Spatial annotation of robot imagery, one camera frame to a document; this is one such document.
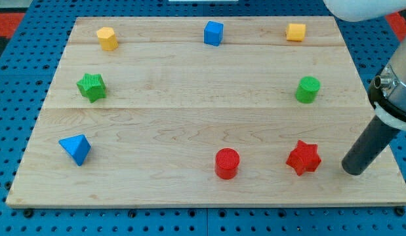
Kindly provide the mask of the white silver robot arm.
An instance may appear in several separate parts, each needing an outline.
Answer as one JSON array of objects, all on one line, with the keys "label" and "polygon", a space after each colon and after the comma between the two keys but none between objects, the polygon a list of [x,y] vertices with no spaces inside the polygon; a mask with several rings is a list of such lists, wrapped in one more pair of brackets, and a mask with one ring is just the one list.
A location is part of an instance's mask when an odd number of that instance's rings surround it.
[{"label": "white silver robot arm", "polygon": [[[326,7],[339,19],[359,22],[406,9],[406,0],[324,0]],[[406,38],[394,52],[382,73],[375,77],[374,87],[383,92],[385,102],[406,116]],[[373,102],[375,113],[385,124],[406,131],[406,117],[397,115],[383,104]]]}]

